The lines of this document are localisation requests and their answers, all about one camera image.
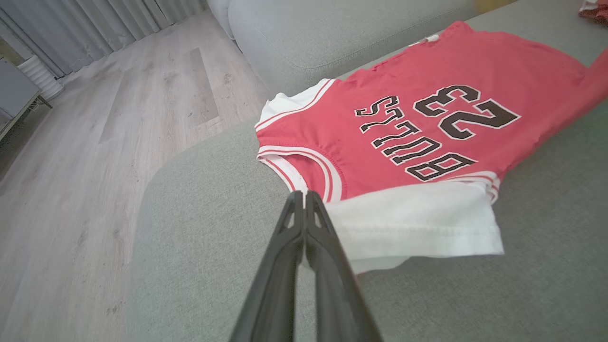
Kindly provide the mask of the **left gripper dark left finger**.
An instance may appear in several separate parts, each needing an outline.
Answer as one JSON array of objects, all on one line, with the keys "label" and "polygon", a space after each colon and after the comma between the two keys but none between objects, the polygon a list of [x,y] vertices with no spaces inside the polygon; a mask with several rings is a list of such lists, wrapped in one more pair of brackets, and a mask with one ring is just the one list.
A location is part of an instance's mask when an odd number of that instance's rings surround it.
[{"label": "left gripper dark left finger", "polygon": [[295,290],[302,260],[304,204],[292,192],[250,286],[229,340],[231,342],[293,342]]}]

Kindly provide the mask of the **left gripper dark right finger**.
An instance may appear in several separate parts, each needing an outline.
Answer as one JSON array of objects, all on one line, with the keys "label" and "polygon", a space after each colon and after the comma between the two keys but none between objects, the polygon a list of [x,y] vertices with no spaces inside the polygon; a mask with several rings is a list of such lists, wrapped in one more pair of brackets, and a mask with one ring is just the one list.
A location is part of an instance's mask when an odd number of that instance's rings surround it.
[{"label": "left gripper dark right finger", "polygon": [[315,273],[317,341],[381,342],[380,330],[318,193],[307,193],[304,211],[306,259]]}]

